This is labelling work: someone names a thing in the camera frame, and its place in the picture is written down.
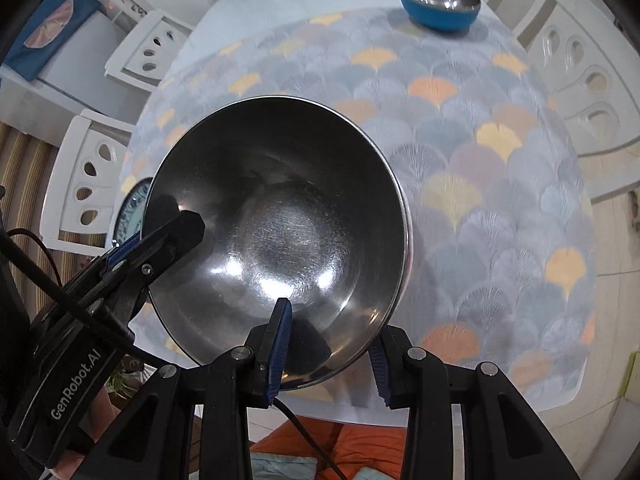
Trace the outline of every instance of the blue bowl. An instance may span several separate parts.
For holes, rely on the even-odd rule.
[[[437,30],[469,27],[480,12],[480,0],[400,0],[415,21]]]

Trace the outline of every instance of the patterned tablecloth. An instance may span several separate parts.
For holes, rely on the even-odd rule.
[[[264,94],[338,110],[391,164],[414,226],[412,275],[391,323],[446,362],[494,361],[536,409],[573,398],[594,333],[590,200],[554,103],[501,22],[480,16],[445,35],[402,9],[364,9],[232,44],[151,96],[116,204],[189,127]],[[147,349],[190,362],[151,309],[133,330]],[[286,397],[326,418],[394,423],[366,355]]]

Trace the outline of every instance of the metal bowl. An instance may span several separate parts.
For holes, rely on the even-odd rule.
[[[369,137],[329,108],[267,96],[206,117],[160,166],[143,235],[182,209],[202,216],[204,240],[150,293],[200,364],[243,344],[287,297],[282,388],[309,386],[360,357],[399,300],[409,261],[401,189]]]
[[[416,21],[438,30],[460,30],[471,25],[478,12],[480,0],[400,0]]]

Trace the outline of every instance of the black cable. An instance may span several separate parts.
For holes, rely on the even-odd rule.
[[[58,272],[58,266],[56,265],[53,256],[51,255],[51,252],[49,251],[49,249],[47,249],[46,245],[44,244],[44,242],[42,240],[40,240],[40,237],[38,235],[36,235],[36,233],[34,233],[33,231],[29,231],[28,229],[25,229],[23,227],[17,227],[15,229],[9,229],[6,232],[7,236],[9,238],[16,236],[16,235],[25,235],[29,238],[31,238],[31,240],[33,240],[34,242],[36,242],[38,244],[38,246],[42,249],[42,252],[44,253],[44,255],[47,257],[47,260],[49,260],[49,263],[51,264],[51,267],[53,268],[53,272],[56,275],[56,280],[58,281],[58,285],[62,286],[62,279],[60,278],[60,273]]]
[[[100,336],[104,340],[113,344],[127,354],[137,357],[142,362],[149,363],[154,368],[161,368],[167,361],[153,354],[145,352],[143,349],[130,343],[126,338],[117,334],[113,330],[104,326],[95,320],[87,311],[79,306],[60,286],[51,280],[51,278],[39,266],[31,261],[30,257],[24,254],[24,251],[18,247],[8,235],[0,231],[0,252],[7,257],[18,270],[33,283],[39,286],[44,293],[64,308],[71,316],[85,325],[89,330]]]
[[[335,473],[338,475],[338,478],[340,478],[340,480],[348,480],[345,474],[338,467],[337,463],[331,460],[331,457],[329,457],[329,455],[327,455],[327,453],[324,452],[324,449],[322,449],[319,446],[319,444],[314,440],[314,438],[309,434],[306,428],[302,425],[302,422],[300,422],[296,417],[296,414],[293,413],[286,406],[286,404],[284,404],[284,402],[282,402],[279,399],[273,399],[273,405],[276,408],[278,408],[291,421],[291,423],[300,432],[300,435],[302,435],[304,439],[309,443],[309,445],[316,450],[318,455],[320,455],[324,459],[327,465],[335,471]]]

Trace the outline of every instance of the blue plate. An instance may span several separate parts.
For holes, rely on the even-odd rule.
[[[151,187],[151,178],[144,178],[137,183],[122,202],[115,227],[113,228],[113,247],[119,247],[142,227],[142,218],[145,214],[146,196]]]

